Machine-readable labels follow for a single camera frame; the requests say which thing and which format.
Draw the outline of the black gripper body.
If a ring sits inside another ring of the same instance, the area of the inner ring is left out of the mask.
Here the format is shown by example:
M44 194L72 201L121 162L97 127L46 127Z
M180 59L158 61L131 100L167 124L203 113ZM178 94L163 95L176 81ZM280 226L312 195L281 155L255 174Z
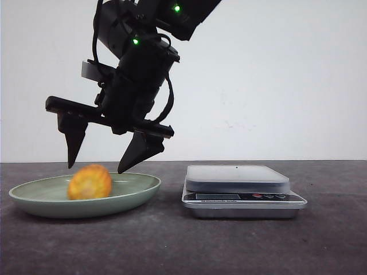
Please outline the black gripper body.
M118 135L130 131L171 138L172 127L146 120L145 116L172 64L178 61L174 48L157 52L133 50L121 58L117 68L101 65L108 78L101 82L103 87L94 107L50 96L45 108L48 112L70 113L87 122L107 125Z

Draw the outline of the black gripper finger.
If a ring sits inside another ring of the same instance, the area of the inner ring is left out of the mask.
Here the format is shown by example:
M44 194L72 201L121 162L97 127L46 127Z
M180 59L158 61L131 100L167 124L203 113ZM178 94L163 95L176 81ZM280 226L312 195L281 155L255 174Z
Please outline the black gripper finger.
M68 168L71 168L77 158L81 144L85 137L87 121L70 113L57 115L58 130L65 135L68 151Z
M118 173L127 171L142 161L163 152L164 149L162 137L134 132L131 142L119 162Z

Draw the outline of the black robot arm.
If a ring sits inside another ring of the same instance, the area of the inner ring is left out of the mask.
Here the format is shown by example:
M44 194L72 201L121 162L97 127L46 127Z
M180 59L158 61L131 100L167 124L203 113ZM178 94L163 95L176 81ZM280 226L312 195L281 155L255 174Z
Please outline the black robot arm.
M75 163L89 123L106 125L117 135L132 132L118 173L164 150L164 139L174 135L172 127L162 125L173 107L173 93L156 119L146 115L180 59L171 38L190 40L217 5L217 1L97 3L92 42L102 42L118 58L118 65L102 64L97 57L83 62L82 77L96 81L101 89L93 106L55 96L45 102L46 110L57 114L58 130L65 135L69 166Z

